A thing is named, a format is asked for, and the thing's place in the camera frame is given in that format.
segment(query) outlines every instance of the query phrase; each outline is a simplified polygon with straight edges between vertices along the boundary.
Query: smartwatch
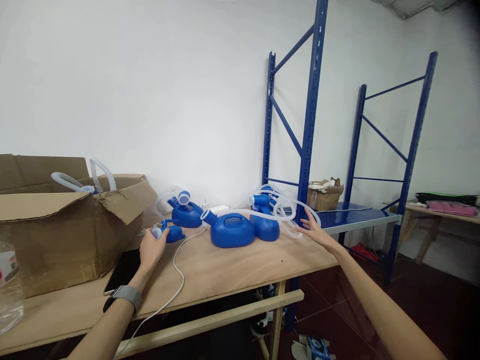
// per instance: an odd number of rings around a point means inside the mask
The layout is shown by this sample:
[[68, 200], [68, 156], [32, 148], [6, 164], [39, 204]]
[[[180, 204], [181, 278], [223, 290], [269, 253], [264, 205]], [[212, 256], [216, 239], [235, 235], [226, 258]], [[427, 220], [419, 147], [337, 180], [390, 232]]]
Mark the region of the smartwatch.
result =
[[106, 312], [110, 305], [115, 301], [115, 299], [126, 299], [133, 304], [135, 307], [135, 312], [138, 311], [140, 307], [140, 303], [142, 302], [142, 295], [140, 291], [136, 288], [128, 286], [128, 285], [120, 285], [117, 287], [105, 301], [105, 305], [103, 305], [103, 312]]

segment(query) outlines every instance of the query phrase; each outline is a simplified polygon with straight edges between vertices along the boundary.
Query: forearm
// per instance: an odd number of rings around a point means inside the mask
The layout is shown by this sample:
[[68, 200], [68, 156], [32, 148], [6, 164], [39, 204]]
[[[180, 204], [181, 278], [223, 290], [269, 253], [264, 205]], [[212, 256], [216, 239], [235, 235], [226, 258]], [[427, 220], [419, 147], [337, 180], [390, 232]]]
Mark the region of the forearm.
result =
[[358, 300], [394, 360], [445, 359], [438, 347], [341, 246], [332, 250]]
[[[141, 293], [150, 273], [151, 271], [139, 269], [128, 286], [137, 288]], [[123, 298], [116, 299], [68, 359], [113, 359], [134, 312], [135, 307], [130, 301]]]

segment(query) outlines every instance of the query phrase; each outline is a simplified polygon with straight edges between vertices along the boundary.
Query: blue metal shelving rack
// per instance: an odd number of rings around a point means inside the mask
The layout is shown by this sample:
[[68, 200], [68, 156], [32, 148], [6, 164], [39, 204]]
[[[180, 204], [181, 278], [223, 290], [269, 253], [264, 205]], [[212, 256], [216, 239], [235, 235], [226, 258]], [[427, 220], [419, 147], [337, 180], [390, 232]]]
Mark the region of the blue metal shelving rack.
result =
[[[262, 178], [261, 183], [267, 184], [269, 181], [298, 186], [298, 200], [302, 203], [307, 203], [307, 194], [309, 191], [309, 178], [310, 178], [310, 162], [312, 159], [312, 145], [314, 142], [314, 128], [315, 128], [315, 116], [317, 114], [317, 99], [319, 95], [319, 82], [320, 82], [320, 69], [322, 67], [322, 52], [324, 48], [325, 37], [325, 24], [327, 21], [327, 7], [328, 0], [317, 0], [315, 11], [315, 22], [307, 30], [305, 35], [295, 44], [295, 46], [288, 52], [282, 61], [275, 66], [275, 54], [270, 52], [268, 56], [268, 74], [267, 74], [267, 90], [266, 90], [266, 111], [265, 111], [265, 138], [263, 142], [263, 162], [262, 162]], [[282, 68], [282, 66], [292, 57], [293, 54], [307, 41], [307, 39], [313, 35], [311, 57], [310, 57], [310, 75], [308, 79], [308, 93], [306, 97], [306, 111], [305, 111], [305, 124], [303, 126], [303, 140], [300, 145], [299, 141], [295, 137], [292, 129], [290, 128], [287, 119], [280, 110], [279, 105], [274, 98], [274, 82], [275, 74]], [[300, 176], [298, 183], [278, 180], [269, 177], [270, 169], [270, 139], [272, 128], [272, 111], [273, 107], [278, 113], [281, 122], [285, 126], [288, 135], [290, 136], [298, 154], [300, 155]], [[296, 208], [297, 224], [301, 224], [300, 219], [305, 216], [305, 210], [301, 206]], [[299, 281], [297, 278], [290, 281], [290, 291], [297, 290], [299, 288]], [[288, 308], [287, 312], [287, 328], [292, 329], [295, 321], [296, 306], [292, 304]]]
[[[298, 196], [297, 199], [302, 203], [307, 203], [307, 195], [309, 188], [309, 179], [310, 179], [310, 163], [312, 158], [312, 145], [314, 139], [314, 128], [315, 128], [315, 117], [317, 113], [317, 99], [319, 93], [319, 82], [320, 82], [320, 70], [322, 66], [322, 52], [324, 46], [324, 37], [325, 37], [325, 26], [327, 20], [327, 7], [328, 0], [317, 0], [316, 2], [316, 11], [315, 11], [315, 22], [308, 29], [305, 35], [295, 44], [295, 46], [287, 53], [287, 55], [275, 66], [276, 55], [270, 52], [268, 56], [268, 74], [267, 74], [267, 91], [266, 91], [266, 110], [265, 110], [265, 130], [264, 130], [264, 143], [263, 143], [263, 161], [262, 161], [262, 178], [261, 183], [267, 184], [269, 181], [298, 186]], [[299, 141], [295, 137], [292, 129], [290, 128], [287, 119], [280, 110], [279, 105], [274, 98], [274, 83], [275, 83], [275, 74], [282, 68], [282, 66], [292, 57], [293, 54], [305, 43], [305, 41], [313, 35], [312, 49], [311, 49], [311, 58], [310, 58], [310, 74], [308, 80], [308, 93], [306, 99], [306, 112], [305, 112], [305, 124], [303, 127], [303, 139], [302, 144], [300, 145]], [[339, 211], [351, 210], [351, 209], [361, 209], [363, 206], [350, 203], [350, 197], [352, 194], [352, 183], [353, 179], [367, 179], [375, 181], [390, 181], [390, 182], [399, 182], [402, 183], [401, 195], [400, 198], [389, 205], [385, 206], [381, 210], [372, 209], [365, 211], [351, 211], [351, 212], [341, 212], [340, 216], [335, 215], [335, 213], [319, 213], [320, 219], [322, 221], [322, 227], [329, 234], [339, 234], [339, 242], [344, 245], [345, 232], [361, 229], [365, 227], [370, 227], [377, 224], [387, 224], [395, 223], [392, 241], [390, 244], [390, 249], [388, 252], [387, 265], [385, 270], [385, 284], [390, 282], [392, 276], [393, 266], [395, 262], [395, 255], [397, 250], [397, 244], [400, 236], [401, 228], [401, 218], [405, 212], [405, 204], [407, 201], [408, 190], [410, 186], [410, 179], [412, 176], [415, 156], [417, 153], [417, 147], [420, 139], [420, 132], [422, 129], [422, 124], [425, 116], [425, 110], [427, 107], [427, 101], [430, 93], [430, 88], [432, 85], [432, 78], [435, 70], [435, 63], [437, 60], [437, 52], [432, 52], [428, 61], [428, 66], [424, 76], [416, 78], [412, 81], [408, 81], [401, 85], [392, 87], [388, 90], [379, 92], [377, 94], [366, 97], [367, 85], [364, 84], [360, 88], [360, 95], [358, 99], [358, 106], [355, 118], [355, 125], [353, 130], [353, 141], [350, 153], [350, 162], [348, 167], [348, 177], [345, 189], [345, 201], [338, 204]], [[390, 91], [399, 89], [409, 84], [413, 84], [417, 81], [424, 81], [423, 88], [420, 96], [420, 104], [418, 106], [418, 112], [415, 120], [415, 127], [413, 130], [413, 136], [410, 144], [410, 151], [408, 157], [404, 156], [393, 143], [384, 136], [380, 130], [378, 130], [363, 114], [365, 101], [372, 99], [379, 95], [388, 93]], [[270, 142], [271, 142], [271, 128], [272, 128], [272, 111], [273, 108], [278, 113], [278, 116], [285, 126], [285, 129], [290, 136], [290, 139], [293, 142], [298, 154], [300, 155], [300, 174], [298, 183], [285, 181], [280, 179], [271, 178], [269, 176], [270, 170]], [[355, 164], [357, 160], [357, 152], [359, 146], [360, 138], [360, 128], [362, 120], [365, 120], [381, 137], [384, 139], [388, 145], [406, 162], [405, 175], [403, 180], [391, 180], [391, 179], [379, 179], [379, 178], [364, 178], [364, 177], [355, 177]], [[398, 203], [397, 214], [391, 214], [386, 212], [389, 207]], [[296, 209], [296, 218], [295, 222], [301, 225], [300, 219], [306, 216], [305, 210], [302, 206], [298, 205]], [[290, 291], [296, 290], [299, 288], [298, 279], [292, 279], [290, 281]], [[286, 314], [286, 327], [291, 330], [294, 326], [295, 321], [296, 306], [292, 304], [289, 306]]]
[[[410, 180], [412, 178], [412, 172], [414, 170], [415, 156], [417, 155], [417, 148], [419, 146], [419, 141], [420, 141], [420, 133], [422, 131], [422, 125], [424, 123], [425, 111], [427, 110], [427, 102], [429, 100], [430, 88], [432, 87], [432, 80], [434, 77], [437, 57], [438, 57], [438, 52], [436, 51], [432, 52], [428, 58], [428, 64], [426, 66], [425, 75], [420, 76], [411, 81], [407, 81], [403, 84], [394, 86], [385, 91], [381, 91], [379, 93], [376, 93], [370, 96], [366, 96], [367, 84], [363, 84], [360, 87], [360, 93], [358, 96], [358, 104], [356, 109], [355, 125], [353, 127], [353, 139], [352, 139], [351, 151], [350, 151], [350, 163], [348, 166], [348, 176], [347, 176], [346, 187], [345, 187], [345, 198], [344, 198], [345, 202], [347, 203], [350, 202], [350, 197], [352, 195], [352, 185], [353, 185], [354, 179], [398, 182], [398, 183], [402, 183], [400, 198], [391, 202], [381, 210], [385, 211], [388, 208], [390, 208], [392, 205], [395, 205], [396, 203], [398, 203], [397, 214], [403, 216], [403, 214], [405, 213], [405, 204], [407, 203], [407, 196], [409, 194]], [[423, 81], [423, 86], [420, 94], [420, 103], [418, 104], [418, 110], [416, 113], [415, 126], [413, 128], [413, 134], [410, 141], [410, 150], [408, 152], [408, 157], [407, 157], [404, 154], [402, 154], [402, 152], [364, 115], [364, 106], [365, 106], [365, 101], [369, 99], [389, 93], [396, 89], [403, 88], [404, 86], [407, 86], [419, 81]], [[359, 149], [360, 129], [362, 126], [362, 120], [364, 120], [368, 125], [370, 125], [371, 128], [375, 130], [375, 132], [378, 135], [380, 135], [380, 137], [383, 140], [385, 140], [385, 142], [398, 154], [398, 156], [400, 156], [406, 162], [403, 180], [355, 176], [355, 164], [357, 162], [357, 155], [358, 155], [357, 153]], [[394, 228], [393, 228], [393, 235], [391, 238], [390, 249], [388, 251], [388, 256], [386, 260], [386, 269], [385, 269], [385, 277], [384, 277], [385, 285], [388, 285], [390, 283], [392, 272], [394, 270], [395, 256], [397, 253], [397, 246], [399, 242], [401, 226], [402, 226], [401, 223], [397, 223], [394, 225]], [[345, 240], [345, 232], [342, 232], [340, 233], [338, 241], [340, 242], [340, 244], [343, 245], [344, 240]]]

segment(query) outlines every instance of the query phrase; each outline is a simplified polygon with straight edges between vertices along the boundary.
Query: person's right hand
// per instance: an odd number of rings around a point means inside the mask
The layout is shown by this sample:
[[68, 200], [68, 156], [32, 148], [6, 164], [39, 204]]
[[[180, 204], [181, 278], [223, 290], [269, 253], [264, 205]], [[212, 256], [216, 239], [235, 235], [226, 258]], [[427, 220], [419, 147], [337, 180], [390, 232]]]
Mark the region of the person's right hand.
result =
[[315, 220], [314, 216], [310, 213], [310, 210], [305, 208], [305, 212], [308, 215], [308, 220], [300, 219], [300, 221], [306, 227], [297, 226], [295, 229], [302, 234], [308, 235], [317, 244], [322, 245], [329, 253], [332, 253], [336, 249], [342, 248], [342, 246], [325, 230], [323, 230]]
[[152, 235], [152, 228], [145, 229], [145, 234], [140, 243], [140, 268], [147, 270], [147, 272], [154, 269], [164, 253], [169, 232], [170, 229], [167, 227], [157, 240]]

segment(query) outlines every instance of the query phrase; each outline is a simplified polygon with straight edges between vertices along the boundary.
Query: ceiling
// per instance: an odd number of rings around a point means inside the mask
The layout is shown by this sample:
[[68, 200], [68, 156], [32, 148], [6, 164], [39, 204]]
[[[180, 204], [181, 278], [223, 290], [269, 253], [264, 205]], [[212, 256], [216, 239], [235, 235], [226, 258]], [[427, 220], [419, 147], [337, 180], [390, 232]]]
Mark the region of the ceiling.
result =
[[443, 12], [460, 0], [372, 0], [393, 11], [399, 18], [406, 20], [426, 8]]

